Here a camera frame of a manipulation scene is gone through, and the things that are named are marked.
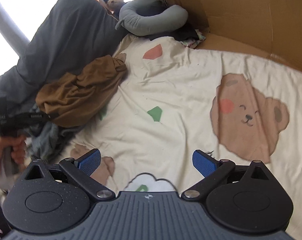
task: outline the cardboard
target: cardboard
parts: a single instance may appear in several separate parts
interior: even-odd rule
[[[165,1],[184,7],[195,28],[210,30],[201,48],[253,54],[302,71],[302,0]]]

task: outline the bear print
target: bear print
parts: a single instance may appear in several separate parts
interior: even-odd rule
[[[210,112],[219,143],[240,158],[270,162],[289,112],[278,99],[266,98],[242,74],[229,73],[217,87]]]

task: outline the gray pillow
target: gray pillow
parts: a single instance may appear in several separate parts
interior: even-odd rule
[[[117,22],[96,0],[58,0],[17,65],[0,76],[9,114],[28,112],[44,84],[112,55],[128,33],[115,30]]]
[[[137,14],[137,10],[158,0],[133,0],[126,3],[120,10],[119,22],[115,26],[119,29],[122,25],[129,32],[137,36],[172,32],[181,28],[188,19],[188,12],[179,5],[172,5],[163,13],[143,17]]]

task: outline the crumpled brown fabric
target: crumpled brown fabric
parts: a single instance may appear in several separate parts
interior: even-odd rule
[[[110,55],[96,58],[78,76],[66,73],[58,81],[44,85],[36,96],[39,109],[58,113],[52,122],[62,127],[86,124],[117,91],[127,67],[120,58]]]

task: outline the gray cloth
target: gray cloth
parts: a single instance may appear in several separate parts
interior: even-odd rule
[[[9,114],[28,112],[44,84],[112,55],[128,33],[115,30],[117,22],[96,0],[58,0],[17,65],[0,76]]]
[[[188,12],[179,5],[172,5],[164,12],[143,17],[137,14],[139,8],[149,6],[158,0],[133,0],[122,6],[119,14],[119,22],[116,29],[121,25],[129,32],[137,36],[146,36],[163,32],[172,32],[181,28],[188,19]]]
[[[40,109],[34,105],[30,112],[38,113]],[[52,122],[33,125],[26,129],[32,139],[32,144],[27,150],[28,155],[49,163],[62,152],[64,146],[82,128],[83,126],[63,128]]]

